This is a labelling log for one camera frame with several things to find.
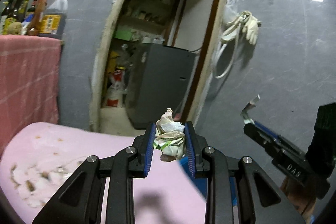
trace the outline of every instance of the orange bottle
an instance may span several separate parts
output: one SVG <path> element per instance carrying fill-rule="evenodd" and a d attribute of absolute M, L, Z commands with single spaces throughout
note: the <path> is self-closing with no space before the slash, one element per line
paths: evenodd
<path fill-rule="evenodd" d="M 35 8 L 35 15 L 27 27 L 27 35 L 38 35 L 43 19 L 43 12 L 47 6 L 48 0 L 38 0 Z"/>

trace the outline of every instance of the doorway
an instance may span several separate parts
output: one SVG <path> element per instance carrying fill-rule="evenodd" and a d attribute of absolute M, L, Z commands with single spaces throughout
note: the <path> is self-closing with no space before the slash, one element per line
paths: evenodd
<path fill-rule="evenodd" d="M 190 98 L 193 98 L 195 96 L 196 88 L 197 88 L 197 85 L 199 83 L 199 79 L 201 76 L 199 70 L 200 69 L 202 70 L 205 64 L 205 61 L 206 61 L 205 57 L 207 56 L 210 38 L 212 37 L 214 18 L 216 16 L 216 11 L 218 9 L 219 1 L 218 0 L 215 0 L 215 1 L 214 0 L 159 0 L 161 4 L 162 3 L 164 4 L 164 2 L 167 2 L 166 5 L 171 6 L 169 17 L 167 18 L 167 20 L 161 20 L 161 22 L 157 21 L 160 19 L 158 18 L 157 15 L 154 15 L 153 11 L 146 11 L 145 9 L 140 9 L 140 8 L 133 9 L 134 7 L 130 8 L 129 1 L 130 0 L 125 0 L 123 2 L 123 6 L 121 8 L 118 21 L 115 25 L 115 32 L 113 34 L 113 38 L 111 39 L 110 49 L 109 49 L 109 58 L 111 57 L 111 53 L 113 52 L 113 49 L 115 49 L 115 46 L 117 44 L 119 44 L 119 47 L 126 44 L 127 46 L 130 46 L 129 50 L 130 48 L 133 48 L 134 51 L 137 50 L 137 47 L 135 47 L 134 45 L 134 41 L 137 40 L 137 39 L 134 39 L 134 36 L 133 36 L 134 32 L 130 29 L 123 30 L 121 28 L 127 15 L 128 17 L 132 17 L 133 21 L 135 21 L 135 18 L 136 18 L 136 21 L 138 23 L 141 20 L 151 22 L 151 23 L 156 23 L 157 25 L 160 25 L 161 23 L 161 26 L 164 26 L 164 29 L 161 35 L 158 35 L 158 33 L 156 33 L 155 34 L 156 37 L 151 37 L 150 35 L 142 34 L 143 37 L 142 37 L 142 40 L 140 41 L 141 44 L 144 44 L 143 38 L 145 38 L 147 43 L 153 44 L 154 42 L 154 44 L 157 44 L 157 43 L 162 44 L 163 47 L 167 46 L 169 48 L 174 48 L 174 49 L 178 49 L 178 48 L 183 49 L 186 52 L 188 52 L 189 55 L 194 56 L 194 61 L 192 62 L 192 65 L 190 67 L 189 72 L 186 74 L 186 77 L 184 76 L 180 77 L 185 82 L 183 84 L 183 88 L 178 90 L 177 93 L 175 94 L 173 93 L 170 94 L 172 98 L 177 97 L 177 94 L 178 94 L 179 99 L 177 100 L 177 102 L 175 102 L 173 105 L 167 105 L 164 107 L 161 106 L 162 111 L 156 114 L 155 119 L 152 118 L 151 120 L 155 122 L 155 120 L 159 119 L 160 116 L 164 113 L 164 110 L 169 107 L 169 108 L 172 108 L 173 111 L 175 111 L 175 114 L 178 114 L 176 116 L 176 120 L 179 121 L 181 120 L 183 109 L 186 109 L 185 112 L 188 112 L 189 111 L 188 109 L 190 109 L 191 107 L 191 105 L 188 104 L 187 107 L 185 108 L 184 106 L 186 102 L 188 102 L 188 100 L 190 101 Z M 188 21 L 189 21 L 188 18 L 192 18 L 194 22 L 191 22 L 192 24 L 188 24 Z M 138 26 L 136 28 L 141 29 L 141 31 L 144 31 L 142 27 Z M 127 37 L 122 37 L 122 39 L 120 39 L 119 35 L 126 35 Z M 110 134 L 115 134 L 115 135 L 128 135 L 128 136 L 135 136 L 135 135 L 141 134 L 143 131 L 142 130 L 136 131 L 136 129 L 138 128 L 134 127 L 134 123 L 129 121 L 129 117 L 128 117 L 129 114 L 127 114 L 127 111 L 126 111 L 127 106 L 125 105 L 125 102 L 127 101 L 127 98 L 125 97 L 128 96 L 127 92 L 125 92 L 126 94 L 123 98 L 124 99 L 123 103 L 119 106 L 120 109 L 115 109 L 113 107 L 106 105 L 106 91 L 109 85 L 111 84 L 108 79 L 106 81 L 106 77 L 107 77 L 107 74 L 105 71 L 104 83 L 102 85 L 102 92 L 100 93 L 102 95 L 101 96 L 102 100 L 100 101 L 101 108 L 100 108 L 100 113 L 99 113 L 100 122 L 101 122 L 100 131 L 103 133 L 110 133 Z M 111 126 L 116 125 L 117 121 L 118 122 L 124 121 L 124 122 L 121 122 L 121 124 L 127 124 L 128 129 L 127 130 L 120 129 L 120 128 L 116 129 L 115 127 L 111 129 Z"/>

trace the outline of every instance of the gray wall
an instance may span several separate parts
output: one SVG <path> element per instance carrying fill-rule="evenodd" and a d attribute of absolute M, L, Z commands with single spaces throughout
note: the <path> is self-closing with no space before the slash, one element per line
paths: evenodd
<path fill-rule="evenodd" d="M 239 116 L 246 103 L 260 94 L 253 118 L 307 150 L 314 134 L 319 105 L 336 101 L 336 0 L 244 0 L 262 21 L 256 47 L 243 40 L 227 78 L 212 80 L 196 130 L 228 156 L 253 157 L 280 185 L 284 175 L 263 149 L 243 133 Z M 223 71 L 232 47 L 223 55 Z M 315 214 L 336 187 L 318 201 Z"/>
<path fill-rule="evenodd" d="M 59 122 L 88 130 L 90 77 L 112 0 L 68 0 L 68 4 L 60 62 Z"/>

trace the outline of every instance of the metal screw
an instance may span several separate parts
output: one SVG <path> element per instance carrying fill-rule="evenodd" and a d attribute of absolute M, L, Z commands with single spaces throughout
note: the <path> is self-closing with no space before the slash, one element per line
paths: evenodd
<path fill-rule="evenodd" d="M 97 157 L 95 155 L 87 157 L 88 162 L 95 162 L 96 160 L 97 160 Z"/>
<path fill-rule="evenodd" d="M 213 152 L 215 152 L 215 149 L 211 146 L 206 147 L 205 152 L 207 152 L 208 154 L 212 154 Z"/>
<path fill-rule="evenodd" d="M 252 159 L 250 157 L 244 157 L 243 162 L 245 162 L 246 164 L 250 164 L 252 162 Z"/>
<path fill-rule="evenodd" d="M 135 148 L 133 146 L 129 146 L 126 148 L 126 152 L 129 154 L 132 154 L 135 152 Z"/>

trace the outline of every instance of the person's hand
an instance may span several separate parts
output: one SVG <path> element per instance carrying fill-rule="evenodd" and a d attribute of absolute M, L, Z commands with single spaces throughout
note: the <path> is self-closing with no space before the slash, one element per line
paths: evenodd
<path fill-rule="evenodd" d="M 296 180 L 286 177 L 283 180 L 280 190 L 284 192 L 295 209 L 303 216 L 307 224 L 310 224 L 310 217 L 316 204 L 315 180 L 308 178 L 306 187 L 303 187 Z"/>

